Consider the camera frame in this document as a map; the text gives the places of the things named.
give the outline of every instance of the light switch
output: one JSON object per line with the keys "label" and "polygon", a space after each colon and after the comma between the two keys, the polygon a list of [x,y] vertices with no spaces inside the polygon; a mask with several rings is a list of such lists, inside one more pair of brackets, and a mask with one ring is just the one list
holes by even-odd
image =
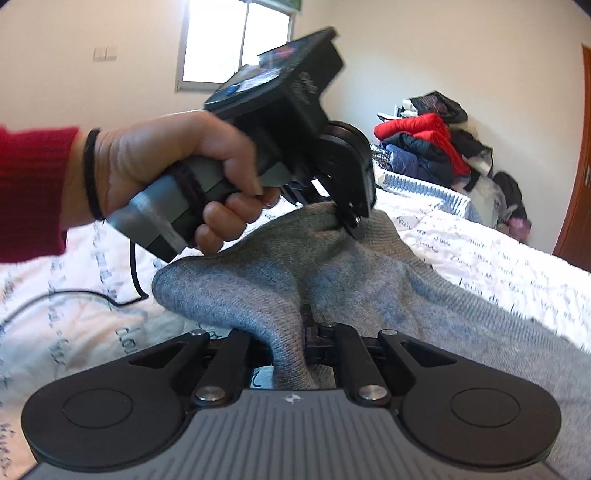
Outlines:
{"label": "light switch", "polygon": [[104,61],[107,56],[107,47],[95,47],[95,53],[92,57],[93,61]]}
{"label": "light switch", "polygon": [[119,46],[118,45],[110,45],[107,47],[107,53],[105,55],[105,60],[114,61],[117,59],[118,54],[119,54]]}

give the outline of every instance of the gray sweater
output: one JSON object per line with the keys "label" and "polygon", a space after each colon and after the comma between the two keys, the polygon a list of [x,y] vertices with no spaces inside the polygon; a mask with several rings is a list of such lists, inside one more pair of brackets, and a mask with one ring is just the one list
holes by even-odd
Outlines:
{"label": "gray sweater", "polygon": [[591,355],[439,277],[383,212],[374,211],[357,242],[331,204],[296,210],[219,254],[164,267],[152,290],[176,313],[269,344],[278,388],[317,386],[302,351],[304,303],[317,322],[347,323],[365,336],[394,328],[526,378],[548,390],[563,415],[549,463],[568,479],[591,478]]}

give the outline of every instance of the logo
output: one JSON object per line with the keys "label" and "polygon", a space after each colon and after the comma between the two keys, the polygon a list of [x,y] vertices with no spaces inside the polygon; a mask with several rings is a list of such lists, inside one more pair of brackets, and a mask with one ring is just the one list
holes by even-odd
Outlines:
{"label": "logo", "polygon": [[306,90],[308,90],[308,93],[311,93],[312,95],[318,93],[318,87],[314,85],[314,80],[312,80],[308,72],[301,72],[300,80],[304,82],[304,85],[306,86]]}
{"label": "logo", "polygon": [[301,397],[297,393],[290,393],[288,396],[284,397],[284,400],[292,405],[297,403],[301,400]]}

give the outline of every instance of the metal bolt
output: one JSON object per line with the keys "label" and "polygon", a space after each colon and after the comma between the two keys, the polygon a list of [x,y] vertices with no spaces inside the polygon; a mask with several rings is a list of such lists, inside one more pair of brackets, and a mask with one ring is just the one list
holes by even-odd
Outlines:
{"label": "metal bolt", "polygon": [[226,392],[224,392],[223,388],[208,385],[207,387],[201,387],[197,390],[195,396],[201,401],[216,401],[225,397]]}
{"label": "metal bolt", "polygon": [[388,395],[388,390],[379,385],[365,385],[359,389],[358,393],[365,400],[381,400]]}

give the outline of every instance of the human hand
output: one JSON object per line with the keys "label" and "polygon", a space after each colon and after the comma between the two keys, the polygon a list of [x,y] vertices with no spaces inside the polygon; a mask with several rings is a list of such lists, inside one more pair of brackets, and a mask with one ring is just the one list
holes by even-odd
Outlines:
{"label": "human hand", "polygon": [[[92,222],[83,178],[82,152],[87,132],[76,137],[66,170],[60,222],[63,229]],[[190,155],[223,162],[224,172],[241,193],[224,205],[210,202],[195,241],[204,253],[217,252],[224,241],[236,240],[263,208],[279,201],[279,189],[263,189],[255,168],[255,146],[235,127],[212,113],[194,111],[155,118],[112,131],[96,139],[95,182],[101,211],[109,216],[127,205],[168,166]]]}

